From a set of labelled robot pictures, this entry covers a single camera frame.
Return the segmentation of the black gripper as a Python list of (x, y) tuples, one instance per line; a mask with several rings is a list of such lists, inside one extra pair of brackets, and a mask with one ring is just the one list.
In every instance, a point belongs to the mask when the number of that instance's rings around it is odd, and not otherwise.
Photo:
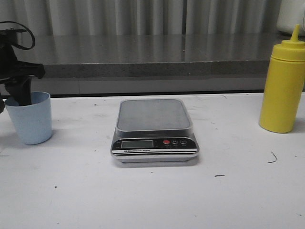
[(6, 29), (0, 31), (0, 82), (5, 83), (6, 91), (19, 106), (31, 105), (31, 80), (18, 80), (28, 77), (42, 78), (45, 70), (40, 63), (19, 61), (13, 47), (28, 50), (17, 44), (17, 33), (25, 29)]

